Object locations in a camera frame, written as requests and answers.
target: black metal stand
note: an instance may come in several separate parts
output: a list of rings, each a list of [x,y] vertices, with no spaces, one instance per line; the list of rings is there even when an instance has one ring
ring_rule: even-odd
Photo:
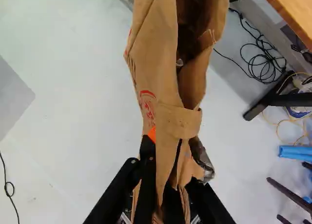
[[[284,218],[281,215],[277,215],[276,218],[282,223],[282,224],[292,224],[290,221],[288,221],[286,218]]]
[[[281,95],[284,88],[293,81],[292,77],[288,78],[292,74],[294,74],[294,72],[289,71],[281,77],[277,84],[268,93],[252,105],[252,107],[243,115],[243,118],[247,121],[251,121],[268,106],[312,106],[312,93]]]
[[[126,199],[141,180],[134,224],[151,224],[156,207],[155,144],[147,135],[142,138],[140,161],[129,158],[108,186],[83,224],[115,224],[125,207]],[[212,188],[197,179],[186,190],[204,224],[235,224]],[[184,212],[179,191],[166,184],[161,207],[164,224],[184,224]]]

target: black table leg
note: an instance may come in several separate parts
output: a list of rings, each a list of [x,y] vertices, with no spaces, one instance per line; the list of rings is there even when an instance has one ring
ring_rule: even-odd
[[[303,208],[305,211],[312,214],[312,206],[308,202],[306,202],[304,199],[302,199],[300,196],[296,195],[286,187],[284,187],[282,184],[278,183],[274,179],[268,177],[267,181],[274,186],[277,190],[282,192],[284,195],[286,195],[289,199],[294,201],[297,205],[299,205],[301,208]]]

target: blue object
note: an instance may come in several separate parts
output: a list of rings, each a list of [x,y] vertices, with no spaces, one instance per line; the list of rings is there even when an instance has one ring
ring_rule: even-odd
[[[286,109],[287,109],[287,111],[289,112],[289,114],[292,116],[292,117],[294,117],[294,118],[303,118],[303,117],[305,117],[306,115],[308,115],[308,114],[310,114],[311,113],[311,111],[308,111],[308,112],[299,112],[299,113],[297,113],[297,112],[294,112],[294,111],[292,111],[292,109],[290,108],[290,107],[286,107]]]
[[[309,204],[311,204],[312,203],[312,199],[310,198],[310,197],[308,197],[308,196],[304,196],[304,197],[302,197],[302,199],[304,199],[306,202],[308,202]]]
[[[280,146],[278,156],[312,162],[312,147]]]

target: blue foam tube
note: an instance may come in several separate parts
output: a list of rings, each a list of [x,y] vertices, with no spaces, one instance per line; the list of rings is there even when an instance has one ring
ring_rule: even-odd
[[[312,155],[312,147],[280,146],[279,155],[284,153]]]
[[[297,159],[306,162],[312,162],[312,155],[307,154],[295,154],[295,153],[280,153],[279,157],[289,158],[289,159]]]

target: tan canvas bag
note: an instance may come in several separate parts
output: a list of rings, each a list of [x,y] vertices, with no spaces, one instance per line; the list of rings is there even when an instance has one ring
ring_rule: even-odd
[[[214,175],[212,165],[205,172],[204,166],[195,162],[190,147],[200,145],[199,104],[205,95],[209,57],[221,37],[227,10],[228,0],[134,0],[124,58],[141,108],[143,134],[156,126],[158,207],[168,180],[173,188],[181,187],[181,196],[187,198],[184,186],[192,176],[207,179]],[[132,214],[138,191],[139,185],[134,191]],[[187,206],[183,204],[189,222]]]

